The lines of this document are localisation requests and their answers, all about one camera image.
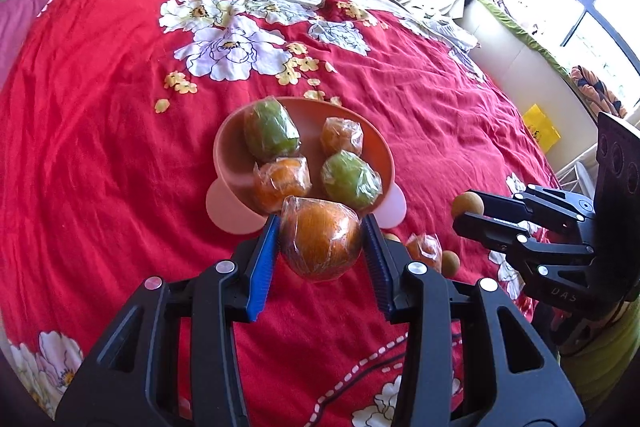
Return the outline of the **small orange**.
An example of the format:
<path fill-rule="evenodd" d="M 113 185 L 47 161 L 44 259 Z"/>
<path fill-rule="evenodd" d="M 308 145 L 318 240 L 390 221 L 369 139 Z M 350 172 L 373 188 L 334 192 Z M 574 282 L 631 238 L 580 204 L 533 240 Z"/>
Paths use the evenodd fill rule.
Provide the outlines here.
<path fill-rule="evenodd" d="M 406 243 L 407 251 L 414 261 L 419 261 L 442 272 L 442 245 L 435 234 L 412 234 Z"/>

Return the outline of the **small yellow-green round fruit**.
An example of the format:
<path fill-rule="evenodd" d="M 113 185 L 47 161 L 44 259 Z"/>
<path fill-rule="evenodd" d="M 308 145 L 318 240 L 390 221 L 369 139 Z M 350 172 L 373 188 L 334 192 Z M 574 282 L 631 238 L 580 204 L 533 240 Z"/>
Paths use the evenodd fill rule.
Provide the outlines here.
<path fill-rule="evenodd" d="M 474 215 L 482 215 L 485 211 L 483 199 L 475 192 L 467 191 L 458 195 L 451 203 L 451 217 L 456 219 L 463 213 L 470 212 Z"/>

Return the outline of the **large orange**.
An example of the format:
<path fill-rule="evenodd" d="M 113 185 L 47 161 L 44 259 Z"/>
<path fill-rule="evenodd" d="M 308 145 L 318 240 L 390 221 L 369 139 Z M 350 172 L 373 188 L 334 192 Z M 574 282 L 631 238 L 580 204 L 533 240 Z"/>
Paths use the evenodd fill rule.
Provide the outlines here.
<path fill-rule="evenodd" d="M 288 196 L 281 209 L 279 244 L 284 261 L 299 277 L 334 280 L 360 255 L 360 220 L 339 202 Z"/>

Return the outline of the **yellow paper bag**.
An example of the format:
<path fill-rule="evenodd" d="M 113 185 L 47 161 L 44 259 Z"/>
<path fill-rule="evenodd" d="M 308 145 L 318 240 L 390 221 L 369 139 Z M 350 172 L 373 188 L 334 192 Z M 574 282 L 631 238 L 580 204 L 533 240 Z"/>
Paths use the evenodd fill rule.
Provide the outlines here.
<path fill-rule="evenodd" d="M 529 133 L 545 154 L 561 140 L 559 131 L 537 104 L 530 106 L 522 118 Z"/>

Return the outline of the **small wrapped green fruit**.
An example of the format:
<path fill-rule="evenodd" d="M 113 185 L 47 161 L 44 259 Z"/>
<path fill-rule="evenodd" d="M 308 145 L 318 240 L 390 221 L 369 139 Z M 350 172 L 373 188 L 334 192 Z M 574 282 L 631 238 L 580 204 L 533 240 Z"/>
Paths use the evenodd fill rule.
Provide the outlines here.
<path fill-rule="evenodd" d="M 372 206 L 383 193 L 378 172 L 349 150 L 340 150 L 326 158 L 320 176 L 329 199 L 353 210 Z"/>

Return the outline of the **patterned cushion on sill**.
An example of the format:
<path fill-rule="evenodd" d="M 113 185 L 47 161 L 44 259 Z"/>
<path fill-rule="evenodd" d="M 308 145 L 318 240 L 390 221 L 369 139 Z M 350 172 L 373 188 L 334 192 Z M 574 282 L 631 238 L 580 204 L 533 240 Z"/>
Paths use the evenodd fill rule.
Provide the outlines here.
<path fill-rule="evenodd" d="M 626 108 L 622 102 L 588 68 L 580 65 L 574 66 L 570 71 L 570 80 L 573 81 L 594 119 L 597 119 L 600 113 L 607 113 L 622 119 L 627 116 Z"/>

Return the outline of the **large wrapped green fruit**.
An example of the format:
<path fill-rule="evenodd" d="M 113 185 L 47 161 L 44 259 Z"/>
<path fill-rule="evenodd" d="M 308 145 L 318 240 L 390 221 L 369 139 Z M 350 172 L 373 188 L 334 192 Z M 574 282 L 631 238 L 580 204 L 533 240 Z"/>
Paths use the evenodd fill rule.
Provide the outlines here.
<path fill-rule="evenodd" d="M 300 134 L 286 108 L 272 96 L 244 109 L 243 132 L 250 153 L 261 162 L 296 154 Z"/>

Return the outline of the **red floral bed cover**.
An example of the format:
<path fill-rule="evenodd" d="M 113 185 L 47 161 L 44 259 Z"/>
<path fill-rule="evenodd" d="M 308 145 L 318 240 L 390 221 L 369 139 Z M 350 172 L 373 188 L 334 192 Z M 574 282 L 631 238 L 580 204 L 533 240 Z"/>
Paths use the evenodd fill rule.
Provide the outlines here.
<path fill-rule="evenodd" d="M 451 228 L 454 196 L 555 186 L 495 83 L 407 14 L 286 0 L 50 0 L 1 90 L 1 313 L 17 377 L 52 416 L 83 358 L 150 275 L 194 277 L 238 243 L 209 220 L 215 135 L 267 96 L 372 122 L 408 211 L 460 277 L 497 256 Z"/>

